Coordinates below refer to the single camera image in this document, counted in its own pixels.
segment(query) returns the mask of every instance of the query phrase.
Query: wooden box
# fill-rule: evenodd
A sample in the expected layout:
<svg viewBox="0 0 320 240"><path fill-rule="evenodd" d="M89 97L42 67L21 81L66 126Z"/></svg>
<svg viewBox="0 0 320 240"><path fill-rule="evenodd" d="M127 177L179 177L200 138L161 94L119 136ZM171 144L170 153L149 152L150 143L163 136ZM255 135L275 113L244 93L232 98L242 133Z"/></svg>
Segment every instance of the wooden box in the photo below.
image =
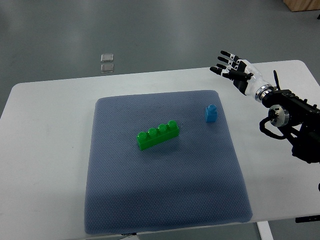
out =
<svg viewBox="0 0 320 240"><path fill-rule="evenodd" d="M291 12L320 10L320 0L283 0Z"/></svg>

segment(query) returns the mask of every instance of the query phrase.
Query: concrete floor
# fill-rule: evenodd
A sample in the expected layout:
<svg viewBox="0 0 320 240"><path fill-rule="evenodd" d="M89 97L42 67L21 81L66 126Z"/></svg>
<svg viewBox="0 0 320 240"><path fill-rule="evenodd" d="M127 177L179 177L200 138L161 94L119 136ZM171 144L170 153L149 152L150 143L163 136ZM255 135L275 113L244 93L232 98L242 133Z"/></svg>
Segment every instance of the concrete floor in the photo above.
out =
<svg viewBox="0 0 320 240"><path fill-rule="evenodd" d="M101 76L103 53L114 54L105 75L215 66L226 50L252 63L301 60L320 83L319 13L281 0L0 0L0 114L15 84ZM275 240L320 238L318 222L269 224ZM213 236L260 239L253 223L142 238Z"/></svg>

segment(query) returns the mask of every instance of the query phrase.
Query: black fingertip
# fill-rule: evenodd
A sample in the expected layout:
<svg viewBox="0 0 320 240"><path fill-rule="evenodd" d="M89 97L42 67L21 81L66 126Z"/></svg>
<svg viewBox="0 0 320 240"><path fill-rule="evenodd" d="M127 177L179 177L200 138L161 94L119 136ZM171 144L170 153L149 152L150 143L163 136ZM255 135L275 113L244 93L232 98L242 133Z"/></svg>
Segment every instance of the black fingertip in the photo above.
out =
<svg viewBox="0 0 320 240"><path fill-rule="evenodd" d="M222 69L216 66L210 67L210 71L214 72L215 74L221 74Z"/></svg>
<svg viewBox="0 0 320 240"><path fill-rule="evenodd" d="M229 52L227 52L227 51L221 51L220 52L222 55L225 55L225 56L227 56L227 57L229 57L230 58L230 56L231 56L231 54L229 53Z"/></svg>
<svg viewBox="0 0 320 240"><path fill-rule="evenodd" d="M217 66L218 68L221 68L221 69L227 69L227 67L226 67L225 65L222 65L222 64L220 64L220 63L217 63L216 66Z"/></svg>
<svg viewBox="0 0 320 240"><path fill-rule="evenodd" d="M225 59L224 57L222 57L222 56L218 56L218 60L220 60L220 61L222 61L222 62L224 62L226 64L229 63L229 61L227 59Z"/></svg>

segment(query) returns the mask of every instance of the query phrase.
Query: blue mat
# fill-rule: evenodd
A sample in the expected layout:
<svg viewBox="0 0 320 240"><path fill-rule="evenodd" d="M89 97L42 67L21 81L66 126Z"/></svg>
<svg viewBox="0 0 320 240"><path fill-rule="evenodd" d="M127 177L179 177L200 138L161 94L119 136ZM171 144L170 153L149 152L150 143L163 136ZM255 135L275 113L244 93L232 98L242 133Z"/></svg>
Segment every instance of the blue mat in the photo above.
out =
<svg viewBox="0 0 320 240"><path fill-rule="evenodd" d="M218 119L207 123L210 104ZM169 120L179 136L141 151L136 135ZM248 222L248 194L217 92L99 99L84 211L87 234Z"/></svg>

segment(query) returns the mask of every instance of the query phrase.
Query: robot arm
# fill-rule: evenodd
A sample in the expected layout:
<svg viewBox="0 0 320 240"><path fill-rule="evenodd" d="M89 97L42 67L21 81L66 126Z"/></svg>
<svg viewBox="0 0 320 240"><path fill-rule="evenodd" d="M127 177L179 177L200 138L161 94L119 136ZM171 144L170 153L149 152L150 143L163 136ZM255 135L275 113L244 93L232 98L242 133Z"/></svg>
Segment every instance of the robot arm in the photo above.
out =
<svg viewBox="0 0 320 240"><path fill-rule="evenodd" d="M320 110L309 105L290 90L281 90L276 71L276 87L264 81L261 73L247 60L221 51L227 56L218 59L227 65L217 64L210 70L233 81L233 85L244 95L254 97L269 108L268 117L260 122L260 130L271 138L287 139L292 144L292 155L307 163L320 163ZM265 128L268 121L283 134L276 135ZM294 126L301 125L300 130Z"/></svg>

